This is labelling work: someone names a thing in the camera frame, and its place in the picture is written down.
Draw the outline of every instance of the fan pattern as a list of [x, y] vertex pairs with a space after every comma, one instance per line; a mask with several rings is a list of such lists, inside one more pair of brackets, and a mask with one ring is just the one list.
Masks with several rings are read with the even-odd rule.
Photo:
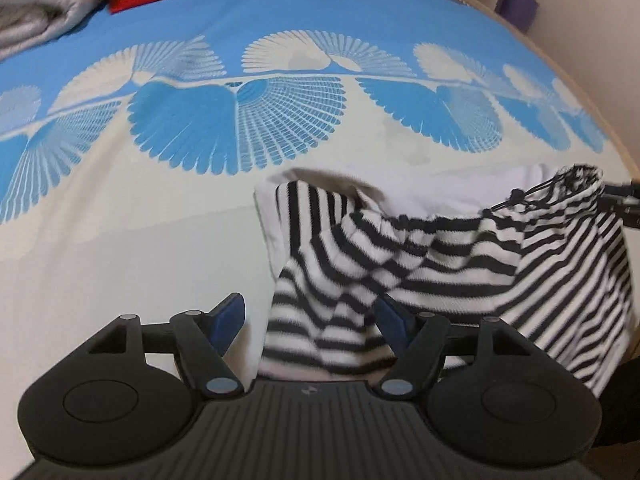
[[567, 150], [572, 134], [603, 150], [606, 136], [560, 80], [547, 86], [510, 65], [495, 73], [434, 43], [416, 44], [413, 53], [415, 71], [353, 36], [286, 30], [249, 44], [244, 75], [225, 78], [224, 64], [198, 36], [99, 59], [61, 89], [39, 121], [39, 88], [0, 89], [0, 222], [57, 187], [123, 102], [133, 145], [197, 174], [260, 170], [328, 141], [348, 108], [345, 78], [426, 142], [461, 152], [499, 146], [508, 134], [505, 114], [554, 150]]

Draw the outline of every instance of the white wall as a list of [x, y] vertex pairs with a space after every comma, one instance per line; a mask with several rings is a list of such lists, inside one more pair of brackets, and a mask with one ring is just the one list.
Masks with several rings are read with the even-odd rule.
[[[493, 8], [497, 0], [480, 0]], [[640, 0], [537, 0], [528, 36], [587, 92], [640, 164]]]

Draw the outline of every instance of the black plastic part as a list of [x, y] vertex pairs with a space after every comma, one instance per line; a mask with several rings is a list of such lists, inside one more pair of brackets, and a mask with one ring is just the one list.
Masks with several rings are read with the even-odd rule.
[[97, 466], [173, 440], [193, 414], [188, 388], [146, 364], [140, 318], [117, 318], [33, 383], [18, 424], [37, 455]]
[[437, 383], [426, 411], [461, 452], [519, 468], [581, 458], [601, 417], [579, 380], [497, 318], [482, 321], [474, 363]]
[[632, 180], [631, 183], [623, 185], [605, 184], [603, 193], [605, 195], [640, 199], [640, 181]]
[[189, 431], [155, 456], [101, 469], [38, 460], [19, 479], [596, 480], [597, 476], [578, 462], [535, 471], [477, 462], [444, 444], [414, 404], [380, 399], [362, 382], [256, 381], [243, 397], [205, 403]]
[[412, 399], [438, 378], [444, 365], [443, 350], [450, 322], [445, 317], [433, 314], [422, 318], [422, 322], [424, 324], [409, 348], [374, 386], [380, 396], [388, 399]]
[[622, 363], [600, 395], [602, 425], [594, 447], [640, 440], [640, 357]]
[[640, 229], [640, 206], [619, 205], [613, 209], [625, 227]]
[[[242, 383], [212, 347], [197, 324], [198, 318], [189, 314], [173, 316], [169, 324], [174, 332], [176, 364], [182, 380], [205, 399], [233, 397], [244, 392]], [[217, 388], [216, 384], [226, 384]]]
[[[167, 324], [120, 317], [23, 395], [36, 463], [18, 478], [596, 478], [575, 459], [597, 400], [516, 330], [413, 317], [391, 298], [375, 314], [399, 355], [379, 385], [256, 381], [249, 394], [221, 357], [244, 321], [239, 294]], [[145, 351], [173, 353], [185, 384]], [[436, 382], [447, 355], [474, 363]]]

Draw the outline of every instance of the black and white striped shirt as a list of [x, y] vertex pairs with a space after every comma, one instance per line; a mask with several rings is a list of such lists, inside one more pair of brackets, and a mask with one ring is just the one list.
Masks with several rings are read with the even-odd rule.
[[622, 223], [598, 212], [600, 171], [562, 170], [523, 203], [470, 218], [386, 218], [306, 182], [276, 201], [290, 258], [276, 282], [259, 373], [375, 380], [395, 361], [372, 304], [475, 324], [499, 316], [599, 394], [628, 343]]

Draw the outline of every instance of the blue bedspread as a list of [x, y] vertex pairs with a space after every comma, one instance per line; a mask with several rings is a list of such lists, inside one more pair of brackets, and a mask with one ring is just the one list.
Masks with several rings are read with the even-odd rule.
[[165, 0], [100, 10], [0, 65], [0, 220], [69, 175], [121, 107], [151, 158], [236, 174], [344, 135], [363, 100], [462, 152], [499, 147], [505, 116], [553, 150], [605, 142], [537, 56], [453, 0]]

